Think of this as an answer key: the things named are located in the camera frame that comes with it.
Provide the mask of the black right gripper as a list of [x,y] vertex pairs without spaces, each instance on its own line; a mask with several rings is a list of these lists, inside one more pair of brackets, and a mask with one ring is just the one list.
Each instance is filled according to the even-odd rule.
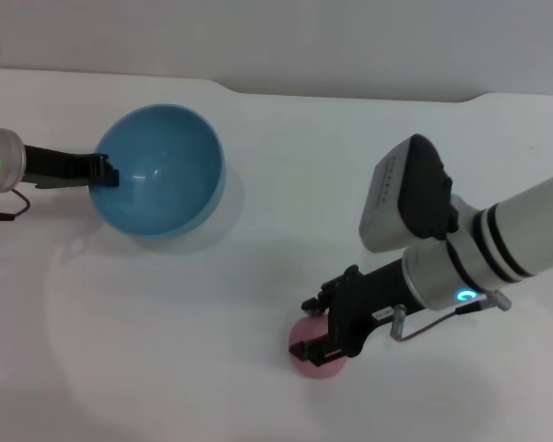
[[308,316],[328,312],[328,336],[293,343],[289,353],[314,366],[334,361],[336,354],[355,357],[376,328],[392,321],[391,317],[377,319],[375,314],[398,305],[404,306],[408,315],[418,311],[400,260],[371,273],[361,273],[352,265],[335,282],[324,284],[320,296],[302,303]]

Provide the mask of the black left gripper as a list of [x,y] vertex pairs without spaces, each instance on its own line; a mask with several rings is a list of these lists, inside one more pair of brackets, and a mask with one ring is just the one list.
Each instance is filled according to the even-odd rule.
[[37,189],[83,187],[99,183],[118,186],[119,170],[105,155],[73,154],[25,145],[26,166],[22,181]]

